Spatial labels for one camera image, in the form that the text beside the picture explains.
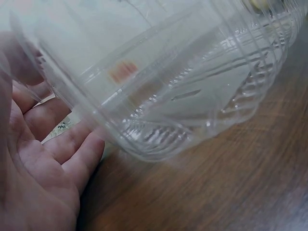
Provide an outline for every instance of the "clear plastic container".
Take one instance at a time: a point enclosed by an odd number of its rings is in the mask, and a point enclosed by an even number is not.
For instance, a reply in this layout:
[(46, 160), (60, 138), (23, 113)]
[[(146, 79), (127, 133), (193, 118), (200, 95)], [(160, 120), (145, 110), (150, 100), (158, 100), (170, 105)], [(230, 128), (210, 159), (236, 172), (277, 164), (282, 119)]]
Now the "clear plastic container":
[(145, 161), (251, 118), (308, 11), (306, 0), (7, 4), (7, 29), (52, 91)]

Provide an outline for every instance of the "orange label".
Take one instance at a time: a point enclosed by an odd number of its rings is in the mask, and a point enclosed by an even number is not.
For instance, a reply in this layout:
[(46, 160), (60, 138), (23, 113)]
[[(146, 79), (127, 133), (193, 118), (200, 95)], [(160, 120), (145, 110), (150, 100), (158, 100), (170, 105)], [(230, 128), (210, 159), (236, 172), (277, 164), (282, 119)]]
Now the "orange label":
[(138, 71), (137, 66), (131, 61), (122, 61), (108, 73), (116, 83), (122, 83)]

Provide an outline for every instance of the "wood grain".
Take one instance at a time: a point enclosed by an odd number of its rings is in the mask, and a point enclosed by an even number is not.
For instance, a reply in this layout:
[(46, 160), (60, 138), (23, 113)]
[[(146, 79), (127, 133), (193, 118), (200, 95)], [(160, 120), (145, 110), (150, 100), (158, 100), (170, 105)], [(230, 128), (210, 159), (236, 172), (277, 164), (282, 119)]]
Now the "wood grain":
[(308, 43), (292, 47), (248, 122), (164, 163), (108, 157), (81, 199), (78, 229), (307, 231)]

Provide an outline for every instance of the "hand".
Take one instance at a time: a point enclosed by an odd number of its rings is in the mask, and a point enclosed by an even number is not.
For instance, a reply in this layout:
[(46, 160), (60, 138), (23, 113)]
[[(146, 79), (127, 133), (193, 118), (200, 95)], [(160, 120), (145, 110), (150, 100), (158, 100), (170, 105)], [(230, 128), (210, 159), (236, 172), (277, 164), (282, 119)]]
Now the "hand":
[[(18, 43), (0, 34), (0, 64), (13, 74), (37, 76), (26, 62)], [(78, 124), (41, 144), (70, 110), (59, 99), (36, 104), (0, 69), (0, 229), (74, 230), (79, 197), (104, 142)]]

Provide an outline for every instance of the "table surface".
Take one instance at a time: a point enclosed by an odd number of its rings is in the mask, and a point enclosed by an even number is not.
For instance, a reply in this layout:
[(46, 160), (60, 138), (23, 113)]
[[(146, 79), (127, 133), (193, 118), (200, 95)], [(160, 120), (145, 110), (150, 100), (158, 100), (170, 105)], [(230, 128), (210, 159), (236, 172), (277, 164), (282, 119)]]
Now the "table surface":
[(163, 163), (112, 154), (81, 198), (85, 231), (307, 231), (308, 26), (256, 115)]

